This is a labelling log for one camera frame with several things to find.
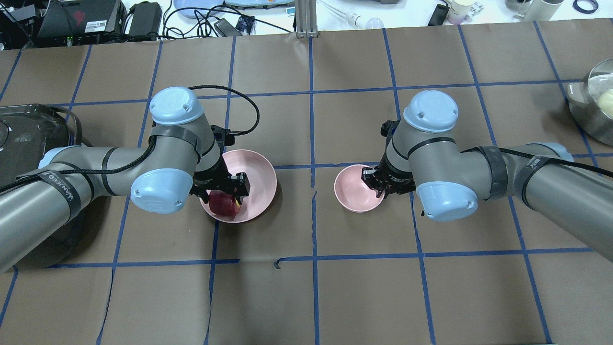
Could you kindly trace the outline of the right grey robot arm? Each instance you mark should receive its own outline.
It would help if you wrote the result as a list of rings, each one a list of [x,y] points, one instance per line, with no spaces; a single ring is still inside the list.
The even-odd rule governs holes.
[[[461,151],[453,134],[458,114],[444,92],[416,94],[400,120],[381,127],[386,150],[379,165],[362,169],[363,183],[378,197],[416,192],[434,221],[463,219],[481,200],[513,196],[612,259],[611,171],[575,162],[556,143]]]

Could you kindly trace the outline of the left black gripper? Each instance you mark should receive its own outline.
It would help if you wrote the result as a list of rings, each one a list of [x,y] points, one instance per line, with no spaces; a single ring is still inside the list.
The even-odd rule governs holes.
[[[195,195],[205,204],[210,197],[208,190],[219,190],[232,194],[236,198],[250,196],[251,185],[245,172],[239,172],[231,177],[224,159],[218,159],[213,166],[193,173],[193,185],[190,195]]]

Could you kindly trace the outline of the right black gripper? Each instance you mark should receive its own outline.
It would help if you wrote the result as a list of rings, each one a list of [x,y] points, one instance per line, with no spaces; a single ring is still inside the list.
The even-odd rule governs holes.
[[[409,194],[416,190],[412,172],[399,170],[387,160],[381,160],[376,168],[362,168],[361,180],[370,190],[376,191],[376,198]]]

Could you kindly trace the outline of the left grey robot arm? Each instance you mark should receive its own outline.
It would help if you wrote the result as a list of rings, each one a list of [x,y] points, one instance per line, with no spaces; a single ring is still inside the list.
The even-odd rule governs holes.
[[[52,149],[36,170],[1,188],[1,271],[24,258],[101,196],[128,196],[140,209],[171,214],[189,195],[208,202],[208,191],[249,195],[244,172],[230,174],[226,140],[250,130],[210,126],[195,94],[199,86],[167,87],[149,103],[155,125],[148,145]]]

